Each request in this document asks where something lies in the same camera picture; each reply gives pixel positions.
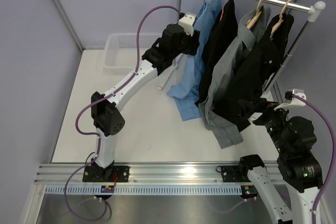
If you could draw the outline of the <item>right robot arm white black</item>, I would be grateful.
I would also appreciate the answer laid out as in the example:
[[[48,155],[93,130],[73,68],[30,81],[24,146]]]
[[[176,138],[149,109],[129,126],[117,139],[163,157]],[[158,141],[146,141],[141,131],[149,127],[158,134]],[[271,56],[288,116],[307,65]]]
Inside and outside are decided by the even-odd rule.
[[[320,223],[318,193],[322,188],[322,169],[311,152],[317,138],[310,120],[301,116],[287,119],[289,110],[302,106],[290,103],[270,103],[260,117],[253,121],[264,126],[277,152],[277,164],[286,184],[290,205],[287,206],[271,182],[259,155],[241,157],[238,176],[255,186],[273,223]]]

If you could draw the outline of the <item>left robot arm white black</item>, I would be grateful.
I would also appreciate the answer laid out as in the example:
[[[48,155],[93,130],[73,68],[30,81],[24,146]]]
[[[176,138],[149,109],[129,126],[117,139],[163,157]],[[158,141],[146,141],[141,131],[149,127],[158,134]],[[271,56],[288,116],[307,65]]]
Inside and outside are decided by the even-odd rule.
[[[91,117],[96,128],[96,154],[84,168],[83,182],[127,182],[125,167],[114,166],[117,134],[123,129],[125,119],[121,111],[129,100],[148,82],[167,68],[180,54],[196,55],[200,31],[188,33],[178,24],[169,24],[162,36],[145,51],[136,67],[112,89],[91,96]]]

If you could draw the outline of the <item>light blue shirt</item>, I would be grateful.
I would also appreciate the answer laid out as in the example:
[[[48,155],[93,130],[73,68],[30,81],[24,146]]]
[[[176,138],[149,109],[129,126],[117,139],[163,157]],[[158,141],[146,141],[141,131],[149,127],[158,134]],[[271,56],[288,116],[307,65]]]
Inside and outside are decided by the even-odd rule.
[[[222,2],[223,0],[204,2],[199,10],[197,21],[194,25],[194,29],[200,32],[199,47],[196,55],[188,55],[186,57],[182,77],[167,92],[168,96],[174,98],[182,121],[201,117],[196,101],[199,99],[199,83],[205,70],[202,53],[215,25],[216,18],[222,10]]]

